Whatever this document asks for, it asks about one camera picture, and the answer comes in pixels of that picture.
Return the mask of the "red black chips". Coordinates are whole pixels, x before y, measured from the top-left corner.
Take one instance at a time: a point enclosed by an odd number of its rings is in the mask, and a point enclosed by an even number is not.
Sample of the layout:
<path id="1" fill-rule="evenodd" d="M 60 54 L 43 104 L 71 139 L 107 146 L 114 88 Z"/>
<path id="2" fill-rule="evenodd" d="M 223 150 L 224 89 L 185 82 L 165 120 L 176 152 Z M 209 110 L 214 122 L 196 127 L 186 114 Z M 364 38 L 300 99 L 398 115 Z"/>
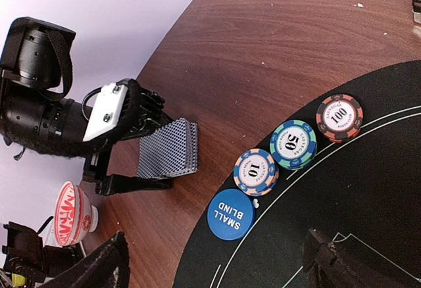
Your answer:
<path id="1" fill-rule="evenodd" d="M 316 111 L 319 131 L 333 143 L 345 143 L 355 138 L 362 127 L 363 109 L 351 95 L 334 94 L 326 97 Z"/>

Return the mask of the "green chips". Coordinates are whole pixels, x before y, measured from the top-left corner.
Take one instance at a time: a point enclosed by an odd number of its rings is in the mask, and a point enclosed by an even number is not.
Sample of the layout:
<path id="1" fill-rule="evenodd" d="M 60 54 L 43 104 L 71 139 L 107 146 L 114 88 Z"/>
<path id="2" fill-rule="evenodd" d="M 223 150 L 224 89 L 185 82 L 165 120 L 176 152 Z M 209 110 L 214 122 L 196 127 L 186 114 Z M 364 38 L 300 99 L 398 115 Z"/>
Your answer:
<path id="1" fill-rule="evenodd" d="M 286 170 L 299 170 L 316 156 L 318 144 L 313 128 L 302 120 L 280 124 L 270 138 L 272 158 Z"/>

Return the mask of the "white blue chips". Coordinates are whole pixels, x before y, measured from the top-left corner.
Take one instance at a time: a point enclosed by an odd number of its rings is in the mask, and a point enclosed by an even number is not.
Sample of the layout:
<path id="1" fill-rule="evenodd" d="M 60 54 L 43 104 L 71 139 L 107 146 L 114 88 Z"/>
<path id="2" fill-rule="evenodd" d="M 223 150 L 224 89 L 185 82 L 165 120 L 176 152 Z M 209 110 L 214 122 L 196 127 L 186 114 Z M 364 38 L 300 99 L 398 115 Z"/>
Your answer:
<path id="1" fill-rule="evenodd" d="M 249 149 L 236 161 L 233 171 L 237 187 L 250 197 L 267 195 L 276 186 L 278 166 L 264 149 Z"/>

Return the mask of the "blue small blind button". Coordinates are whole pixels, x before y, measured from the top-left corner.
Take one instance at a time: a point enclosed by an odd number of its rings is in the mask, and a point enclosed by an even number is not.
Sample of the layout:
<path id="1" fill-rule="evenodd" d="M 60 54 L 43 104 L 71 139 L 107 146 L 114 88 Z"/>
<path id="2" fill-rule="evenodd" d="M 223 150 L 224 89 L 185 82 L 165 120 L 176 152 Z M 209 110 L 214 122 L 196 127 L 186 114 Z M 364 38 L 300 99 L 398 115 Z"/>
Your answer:
<path id="1" fill-rule="evenodd" d="M 219 239 L 235 241 L 244 237 L 255 221 L 252 200 L 239 189 L 217 193 L 207 209 L 207 223 Z"/>

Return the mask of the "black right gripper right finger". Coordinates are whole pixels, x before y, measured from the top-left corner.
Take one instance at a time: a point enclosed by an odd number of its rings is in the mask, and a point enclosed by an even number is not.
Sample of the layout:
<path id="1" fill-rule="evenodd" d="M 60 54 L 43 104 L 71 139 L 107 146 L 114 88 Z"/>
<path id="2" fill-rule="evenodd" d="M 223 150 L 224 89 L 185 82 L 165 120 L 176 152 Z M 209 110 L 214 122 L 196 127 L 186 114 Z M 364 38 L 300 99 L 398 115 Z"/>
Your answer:
<path id="1" fill-rule="evenodd" d="M 309 287 L 419 287 L 420 278 L 350 233 L 310 228 L 302 245 Z"/>

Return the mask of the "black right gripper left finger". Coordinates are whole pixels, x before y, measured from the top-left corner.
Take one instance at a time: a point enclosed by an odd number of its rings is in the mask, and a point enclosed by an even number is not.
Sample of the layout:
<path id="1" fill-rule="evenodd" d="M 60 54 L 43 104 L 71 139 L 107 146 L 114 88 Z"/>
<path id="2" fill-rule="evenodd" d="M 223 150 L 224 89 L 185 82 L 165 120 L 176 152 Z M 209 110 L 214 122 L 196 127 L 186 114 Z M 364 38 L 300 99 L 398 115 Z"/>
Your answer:
<path id="1" fill-rule="evenodd" d="M 75 266 L 42 287 L 121 287 L 129 286 L 130 256 L 122 231 L 117 232 Z"/>

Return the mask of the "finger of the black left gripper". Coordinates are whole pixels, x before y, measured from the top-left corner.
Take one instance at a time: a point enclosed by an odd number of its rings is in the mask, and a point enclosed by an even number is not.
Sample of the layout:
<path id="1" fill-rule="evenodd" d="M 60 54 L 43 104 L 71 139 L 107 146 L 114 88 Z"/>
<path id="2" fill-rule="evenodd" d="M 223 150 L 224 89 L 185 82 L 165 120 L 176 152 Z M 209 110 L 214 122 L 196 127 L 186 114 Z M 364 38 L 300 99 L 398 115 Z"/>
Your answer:
<path id="1" fill-rule="evenodd" d="M 106 176 L 97 182 L 97 194 L 101 196 L 111 196 L 117 194 L 131 193 L 134 191 L 160 191 L 171 189 L 172 179 L 154 179 L 128 177 L 120 174 Z"/>
<path id="2" fill-rule="evenodd" d="M 174 120 L 164 112 L 165 100 L 154 91 L 131 81 L 132 130 L 156 130 Z"/>

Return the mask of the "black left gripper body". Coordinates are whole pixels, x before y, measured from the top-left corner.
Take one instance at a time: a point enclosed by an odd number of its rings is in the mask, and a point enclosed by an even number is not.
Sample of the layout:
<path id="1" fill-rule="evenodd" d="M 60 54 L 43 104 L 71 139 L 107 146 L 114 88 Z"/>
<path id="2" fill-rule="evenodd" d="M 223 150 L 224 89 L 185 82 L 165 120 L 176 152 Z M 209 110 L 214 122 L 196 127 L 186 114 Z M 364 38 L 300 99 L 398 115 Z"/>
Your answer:
<path id="1" fill-rule="evenodd" d="M 91 141 L 83 142 L 84 144 L 91 144 L 91 155 L 86 158 L 84 165 L 84 180 L 95 184 L 95 194 L 97 194 L 97 182 L 105 179 L 111 158 L 111 149 L 119 141 L 127 141 L 151 135 L 155 130 L 132 130 L 131 116 L 131 81 L 133 79 L 123 79 L 118 82 L 123 82 L 128 86 L 128 92 L 123 103 L 120 119 L 116 127 Z M 85 112 L 87 116 L 91 114 L 95 102 L 96 95 L 90 98 L 86 103 Z"/>

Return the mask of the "blue playing card deck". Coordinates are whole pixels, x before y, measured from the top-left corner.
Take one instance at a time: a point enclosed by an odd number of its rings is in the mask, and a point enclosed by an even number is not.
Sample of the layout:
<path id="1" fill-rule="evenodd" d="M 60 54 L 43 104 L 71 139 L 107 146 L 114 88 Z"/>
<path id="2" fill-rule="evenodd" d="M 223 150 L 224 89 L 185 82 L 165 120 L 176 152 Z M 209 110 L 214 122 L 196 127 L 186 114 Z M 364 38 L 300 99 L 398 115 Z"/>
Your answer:
<path id="1" fill-rule="evenodd" d="M 169 179 L 198 170 L 198 126 L 179 118 L 139 140 L 137 176 Z"/>

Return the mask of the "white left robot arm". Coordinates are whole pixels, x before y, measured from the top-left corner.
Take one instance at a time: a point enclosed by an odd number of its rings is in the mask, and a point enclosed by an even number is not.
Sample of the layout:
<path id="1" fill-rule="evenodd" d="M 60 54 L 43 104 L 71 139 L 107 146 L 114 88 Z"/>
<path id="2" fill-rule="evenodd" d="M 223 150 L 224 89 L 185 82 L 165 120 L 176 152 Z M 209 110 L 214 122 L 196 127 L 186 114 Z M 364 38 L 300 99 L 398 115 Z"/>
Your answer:
<path id="1" fill-rule="evenodd" d="M 112 147 L 151 135 L 170 123 L 164 99 L 125 78 L 109 89 L 121 97 L 106 112 L 68 97 L 73 82 L 74 31 L 30 17 L 15 19 L 1 54 L 1 136 L 41 155 L 82 157 L 83 179 L 98 195 L 170 189 L 170 178 L 108 174 Z"/>

